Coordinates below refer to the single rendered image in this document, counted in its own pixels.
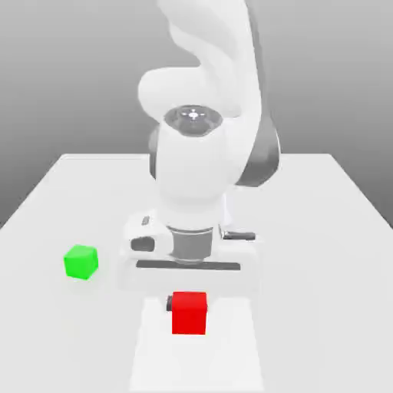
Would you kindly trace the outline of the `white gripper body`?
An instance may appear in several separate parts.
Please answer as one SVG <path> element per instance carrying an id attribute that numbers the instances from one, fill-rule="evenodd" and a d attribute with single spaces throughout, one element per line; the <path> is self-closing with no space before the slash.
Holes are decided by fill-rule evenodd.
<path id="1" fill-rule="evenodd" d="M 256 296 L 260 288 L 260 250 L 255 245 L 225 245 L 204 263 L 182 265 L 139 255 L 116 264 L 120 289 L 141 298 L 165 299 L 173 292 L 205 292 L 210 298 Z"/>

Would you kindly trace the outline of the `small red cube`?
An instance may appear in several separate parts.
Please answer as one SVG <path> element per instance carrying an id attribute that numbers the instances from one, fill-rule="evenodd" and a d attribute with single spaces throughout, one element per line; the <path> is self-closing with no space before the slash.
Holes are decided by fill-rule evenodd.
<path id="1" fill-rule="evenodd" d="M 171 312 L 173 334 L 206 334 L 207 294 L 205 292 L 174 292 Z"/>

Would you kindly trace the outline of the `small green cube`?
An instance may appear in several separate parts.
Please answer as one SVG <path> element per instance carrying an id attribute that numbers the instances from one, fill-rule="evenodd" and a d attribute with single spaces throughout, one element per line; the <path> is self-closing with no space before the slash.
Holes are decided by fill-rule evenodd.
<path id="1" fill-rule="evenodd" d="M 64 269 L 71 278 L 90 279 L 98 269 L 97 250 L 93 246 L 74 245 L 64 255 Z"/>

